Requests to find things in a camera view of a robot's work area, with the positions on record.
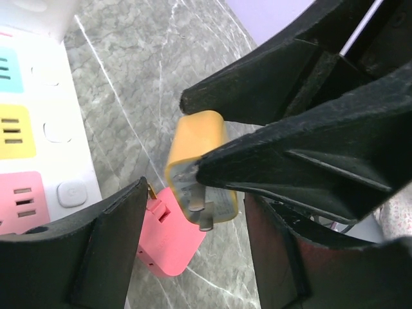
yellow socket cover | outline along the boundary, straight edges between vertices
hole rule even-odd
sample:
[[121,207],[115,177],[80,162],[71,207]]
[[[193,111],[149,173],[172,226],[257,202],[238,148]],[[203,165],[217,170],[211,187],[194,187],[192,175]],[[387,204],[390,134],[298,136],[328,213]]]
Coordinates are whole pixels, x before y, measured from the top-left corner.
[[[202,111],[178,121],[165,177],[185,217],[200,227],[201,211],[192,211],[190,208],[194,200],[201,198],[205,205],[213,205],[212,223],[229,221],[238,214],[234,191],[203,187],[196,181],[195,162],[227,141],[223,118],[215,111]],[[203,195],[199,195],[200,187],[203,187]]]
[[0,160],[33,158],[36,148],[28,110],[0,104]]

pink socket cover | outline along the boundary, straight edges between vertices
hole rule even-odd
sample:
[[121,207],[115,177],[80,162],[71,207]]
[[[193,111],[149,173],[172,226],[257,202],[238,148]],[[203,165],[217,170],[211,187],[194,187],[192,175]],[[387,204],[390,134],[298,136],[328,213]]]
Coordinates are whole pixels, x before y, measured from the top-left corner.
[[197,251],[206,232],[185,218],[170,188],[149,199],[137,256],[158,277],[180,275]]
[[0,174],[0,235],[22,234],[50,222],[38,172]]

